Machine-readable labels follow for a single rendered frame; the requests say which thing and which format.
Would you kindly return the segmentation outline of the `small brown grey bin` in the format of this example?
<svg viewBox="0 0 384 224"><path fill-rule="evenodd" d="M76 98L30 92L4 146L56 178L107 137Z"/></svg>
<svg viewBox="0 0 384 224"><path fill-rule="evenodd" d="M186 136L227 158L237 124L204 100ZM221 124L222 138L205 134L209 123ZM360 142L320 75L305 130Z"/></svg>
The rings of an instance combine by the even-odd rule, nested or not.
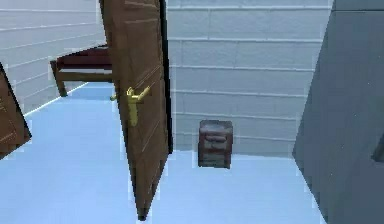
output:
<svg viewBox="0 0 384 224"><path fill-rule="evenodd" d="M232 145L231 121L202 120L199 124L198 166L229 169Z"/></svg>

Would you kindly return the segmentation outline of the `brown wooden room door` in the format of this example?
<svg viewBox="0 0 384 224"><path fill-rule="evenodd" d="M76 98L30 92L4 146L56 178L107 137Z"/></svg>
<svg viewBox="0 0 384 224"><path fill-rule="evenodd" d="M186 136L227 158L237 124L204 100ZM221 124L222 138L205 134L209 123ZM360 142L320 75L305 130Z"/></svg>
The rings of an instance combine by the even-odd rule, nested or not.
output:
<svg viewBox="0 0 384 224"><path fill-rule="evenodd" d="M114 86L151 87L150 117L123 128L137 217L147 219L170 152L160 0L99 0Z"/></svg>

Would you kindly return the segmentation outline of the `large dark grey cabinet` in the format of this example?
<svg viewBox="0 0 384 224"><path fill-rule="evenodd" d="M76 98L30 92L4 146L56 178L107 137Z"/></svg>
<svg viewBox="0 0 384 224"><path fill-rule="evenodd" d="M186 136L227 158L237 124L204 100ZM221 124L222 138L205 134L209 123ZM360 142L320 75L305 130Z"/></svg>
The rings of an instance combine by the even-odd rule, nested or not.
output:
<svg viewBox="0 0 384 224"><path fill-rule="evenodd" d="M333 0L292 155L326 224L384 224L384 0Z"/></svg>

